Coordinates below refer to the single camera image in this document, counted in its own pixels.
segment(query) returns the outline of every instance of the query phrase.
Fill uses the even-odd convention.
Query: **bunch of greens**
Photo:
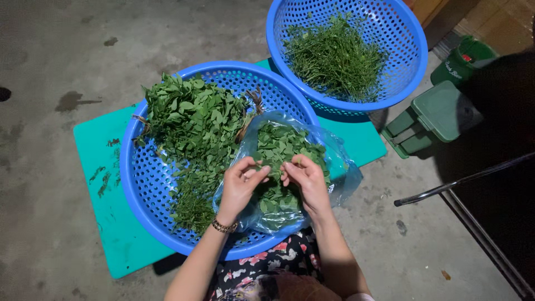
[[[332,16],[328,24],[289,26],[284,42],[288,67],[304,83],[327,96],[349,102],[377,101],[379,75],[388,53],[366,43],[359,28],[363,20],[349,24],[351,13]]]
[[[259,184],[255,194],[264,214],[261,219],[262,226],[272,231],[293,224],[295,219],[301,216],[299,188],[293,183],[284,187],[280,180],[280,166],[284,161],[291,162],[294,155],[303,154],[322,168],[325,183],[331,182],[324,160],[325,147],[309,143],[306,140],[307,135],[306,130],[298,132],[291,126],[274,126],[271,123],[258,130],[258,150],[253,154],[253,158],[255,161],[262,160],[262,165],[271,166],[271,172],[270,180]]]
[[[145,146],[145,138],[154,138],[162,160],[169,167],[175,162],[170,217],[175,228],[202,235],[214,216],[213,193],[238,148],[236,136],[253,113],[246,114],[249,102],[244,97],[205,84],[200,74],[183,81],[164,73],[162,81],[144,88],[148,117],[135,116],[145,128],[134,140]]]

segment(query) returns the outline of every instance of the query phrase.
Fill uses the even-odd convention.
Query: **teal cutting board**
[[[257,63],[270,68],[268,60]],[[119,176],[121,139],[135,110],[133,105],[74,127],[74,139],[102,248],[113,278],[163,259],[174,251],[155,240],[130,211]],[[379,134],[366,115],[336,122],[319,117],[323,128],[344,139],[349,156],[358,166],[386,154]]]

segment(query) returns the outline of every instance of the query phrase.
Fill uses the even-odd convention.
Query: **hand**
[[[312,220],[332,213],[325,178],[319,165],[305,155],[295,155],[292,162],[284,162],[280,170],[284,171],[280,177],[284,186],[293,182],[301,188],[303,207]]]
[[[225,172],[223,196],[216,217],[220,224],[232,225],[238,214],[247,206],[256,186],[269,180],[267,176],[271,167],[264,166],[260,171],[256,171],[251,169],[255,165],[253,157],[244,157]]]

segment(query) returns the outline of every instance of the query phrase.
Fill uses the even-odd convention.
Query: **woman's right hand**
[[[294,182],[303,194],[303,207],[312,220],[324,214],[332,213],[329,194],[325,185],[322,168],[305,155],[295,155],[292,162],[284,162],[280,177],[284,186]]]

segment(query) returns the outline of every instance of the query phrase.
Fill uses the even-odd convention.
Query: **clear plastic bag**
[[[266,123],[274,126],[292,127],[297,132],[307,130],[309,132],[308,136],[305,137],[307,142],[311,144],[320,143],[325,146],[325,162],[331,178],[327,189],[332,207],[342,204],[358,188],[362,181],[362,174],[355,162],[347,155],[343,147],[343,140],[321,127],[302,124],[282,111],[266,112],[256,116],[251,121],[231,165],[246,156],[252,156],[257,151],[258,130]],[[218,201],[223,193],[223,184],[221,182],[213,198],[212,206],[215,212],[219,211]],[[299,195],[299,191],[296,191],[296,186],[291,189],[294,189],[294,193]],[[277,236],[288,236],[299,229],[307,227],[309,223],[307,212],[303,209],[300,199],[298,200],[297,208],[281,205],[278,212],[263,213],[258,203],[256,191],[247,207],[240,213],[238,220],[237,232],[243,232],[251,228]]]

